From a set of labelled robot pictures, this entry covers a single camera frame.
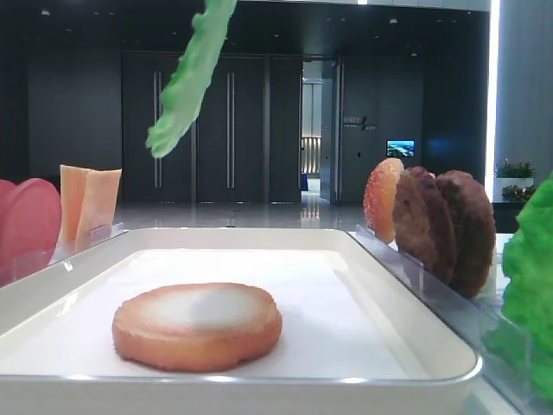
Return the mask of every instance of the screen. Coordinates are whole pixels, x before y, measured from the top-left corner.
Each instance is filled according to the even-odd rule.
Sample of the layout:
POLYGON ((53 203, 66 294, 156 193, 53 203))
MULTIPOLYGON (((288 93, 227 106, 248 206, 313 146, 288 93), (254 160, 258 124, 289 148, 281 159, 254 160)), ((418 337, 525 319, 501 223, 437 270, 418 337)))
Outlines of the screen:
POLYGON ((388 141, 386 142, 387 157, 414 157, 415 142, 407 141, 388 141))

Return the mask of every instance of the white tray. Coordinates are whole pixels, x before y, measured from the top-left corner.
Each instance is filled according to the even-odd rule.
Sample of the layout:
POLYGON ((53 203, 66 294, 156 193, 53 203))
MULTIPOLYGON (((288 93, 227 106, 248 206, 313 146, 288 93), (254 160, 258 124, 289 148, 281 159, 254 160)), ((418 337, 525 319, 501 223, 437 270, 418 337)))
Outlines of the white tray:
POLYGON ((0 304, 6 414, 455 415, 482 366, 340 231, 131 231, 1 289, 0 304), (209 375, 118 358, 111 320, 119 304, 161 285, 207 281, 273 295, 283 334, 269 356, 209 375))

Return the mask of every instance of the glossy floor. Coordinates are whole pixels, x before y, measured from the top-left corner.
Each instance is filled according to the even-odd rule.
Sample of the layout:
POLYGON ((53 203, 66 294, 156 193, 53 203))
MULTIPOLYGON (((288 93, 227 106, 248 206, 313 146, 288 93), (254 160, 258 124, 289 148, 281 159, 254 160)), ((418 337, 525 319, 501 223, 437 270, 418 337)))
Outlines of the glossy floor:
POLYGON ((116 223, 142 227, 297 227, 352 231, 363 223, 361 206, 331 205, 319 197, 319 185, 309 180, 301 203, 284 204, 123 204, 116 223))

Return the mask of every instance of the bottom bun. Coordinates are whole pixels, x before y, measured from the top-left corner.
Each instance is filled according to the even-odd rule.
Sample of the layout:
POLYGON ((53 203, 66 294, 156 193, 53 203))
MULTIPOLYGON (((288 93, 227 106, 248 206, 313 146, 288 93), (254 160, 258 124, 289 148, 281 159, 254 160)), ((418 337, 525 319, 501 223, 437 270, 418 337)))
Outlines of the bottom bun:
POLYGON ((115 313, 112 332, 123 359, 205 373, 268 354, 282 327, 268 292, 210 283, 166 286, 125 301, 115 313))

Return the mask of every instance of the ceiling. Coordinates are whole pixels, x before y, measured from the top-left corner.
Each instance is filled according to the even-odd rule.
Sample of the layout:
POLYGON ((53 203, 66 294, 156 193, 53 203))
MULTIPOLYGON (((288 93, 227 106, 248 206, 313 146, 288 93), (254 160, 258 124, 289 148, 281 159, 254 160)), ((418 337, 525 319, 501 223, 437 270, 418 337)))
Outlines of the ceiling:
MULTIPOLYGON (((202 9, 202 0, 0 0, 0 36, 29 47, 182 51, 202 9)), ((421 55, 488 21, 486 12, 465 10, 239 2, 224 52, 421 55)))

